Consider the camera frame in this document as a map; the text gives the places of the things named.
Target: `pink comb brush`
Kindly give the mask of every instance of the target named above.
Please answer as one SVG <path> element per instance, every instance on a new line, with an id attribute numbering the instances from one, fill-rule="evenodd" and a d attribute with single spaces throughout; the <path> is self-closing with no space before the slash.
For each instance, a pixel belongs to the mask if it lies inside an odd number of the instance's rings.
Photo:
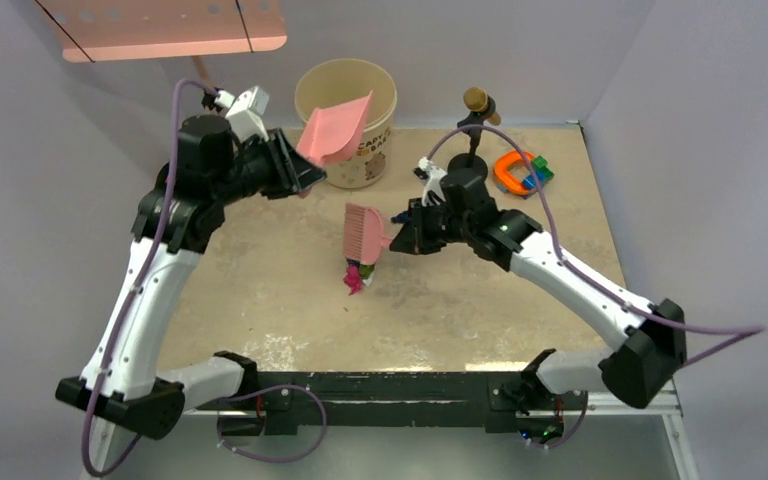
<path id="1" fill-rule="evenodd" d="M 384 234 L 381 212 L 372 207 L 346 204 L 343 224 L 343 256 L 361 265 L 375 265 L 381 249 L 390 246 L 392 237 Z"/>
<path id="2" fill-rule="evenodd" d="M 372 92 L 340 105 L 316 108 L 296 150 L 319 168 L 352 158 L 366 126 Z"/>

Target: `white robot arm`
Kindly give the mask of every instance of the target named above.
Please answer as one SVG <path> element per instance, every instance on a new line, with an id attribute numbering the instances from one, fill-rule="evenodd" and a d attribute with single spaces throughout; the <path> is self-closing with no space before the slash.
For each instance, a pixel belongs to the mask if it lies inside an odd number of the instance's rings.
<path id="1" fill-rule="evenodd" d="M 624 303 L 608 299 L 559 260 L 552 234 L 534 219 L 518 210 L 499 210 L 483 178 L 471 170 L 447 173 L 423 158 L 414 173 L 423 183 L 422 197 L 409 202 L 407 222 L 390 250 L 424 255 L 439 252 L 449 243 L 466 243 L 480 258 L 551 294 L 605 341 L 605 348 L 594 351 L 546 350 L 538 355 L 522 373 L 529 390 L 525 394 L 535 404 L 554 394 L 586 390 L 608 391 L 632 407 L 645 408 L 684 364 L 684 332 L 649 321 L 629 308 L 683 322 L 678 305 L 669 300 L 655 305 L 561 249 L 568 264 Z"/>
<path id="2" fill-rule="evenodd" d="M 225 205 L 257 193 L 269 199 L 297 195 L 325 178 L 280 129 L 264 127 L 260 117 L 269 96 L 262 89 L 254 87 L 239 96 L 219 90 L 210 100 L 225 113 L 190 117 L 178 131 L 176 184 L 164 237 L 121 329 L 114 328 L 119 310 L 152 252 L 168 165 L 140 201 L 128 271 L 107 329 L 81 374 L 61 380 L 55 394 L 86 410 L 95 380 L 104 374 L 95 415 L 153 439 L 168 434 L 184 410 L 256 386 L 247 385 L 257 381 L 255 375 L 247 376 L 256 371 L 256 364 L 230 352 L 218 352 L 187 368 L 156 371 L 178 298 L 211 234 L 224 222 Z M 116 333 L 113 351 L 105 352 Z M 102 369 L 106 354 L 112 360 Z"/>

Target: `beige bucket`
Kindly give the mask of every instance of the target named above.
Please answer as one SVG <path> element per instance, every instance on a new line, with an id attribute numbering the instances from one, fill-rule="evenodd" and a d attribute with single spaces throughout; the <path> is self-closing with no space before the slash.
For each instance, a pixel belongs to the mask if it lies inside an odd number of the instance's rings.
<path id="1" fill-rule="evenodd" d="M 296 112 L 305 124 L 314 108 L 333 107 L 364 97 L 370 90 L 372 101 L 358 150 L 350 160 L 325 168 L 328 183 L 336 187 L 365 187 L 384 173 L 390 155 L 396 84 L 374 63 L 341 58 L 313 67 L 296 85 Z"/>

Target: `pink dustpan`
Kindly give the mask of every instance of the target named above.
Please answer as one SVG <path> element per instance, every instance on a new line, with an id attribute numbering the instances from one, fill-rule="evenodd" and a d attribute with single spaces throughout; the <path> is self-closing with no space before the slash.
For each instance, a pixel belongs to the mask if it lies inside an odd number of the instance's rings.
<path id="1" fill-rule="evenodd" d="M 296 151 L 320 168 L 352 158 L 360 145 L 371 100 L 369 92 L 350 102 L 314 109 Z"/>

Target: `grey wall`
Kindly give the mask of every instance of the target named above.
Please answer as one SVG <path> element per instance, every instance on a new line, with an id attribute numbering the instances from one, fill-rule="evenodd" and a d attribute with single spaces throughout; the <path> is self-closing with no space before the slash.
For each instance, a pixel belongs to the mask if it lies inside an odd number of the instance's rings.
<path id="1" fill-rule="evenodd" d="M 586 117 L 654 0 L 282 0 L 289 37 L 275 52 L 210 57 L 226 88 L 266 86 L 270 118 L 298 123 L 296 82 L 311 67 L 359 57 L 387 69 L 400 125 L 451 125 L 478 84 L 506 124 Z M 191 75 L 189 60 L 164 61 Z"/>
<path id="2" fill-rule="evenodd" d="M 54 388 L 107 322 L 171 84 L 156 63 L 65 64 L 32 5 L 0 2 L 0 478 L 75 478 L 80 416 Z"/>
<path id="3" fill-rule="evenodd" d="M 585 134 L 629 284 L 768 325 L 768 2 L 657 2 Z M 702 478 L 768 478 L 768 332 L 677 381 Z"/>

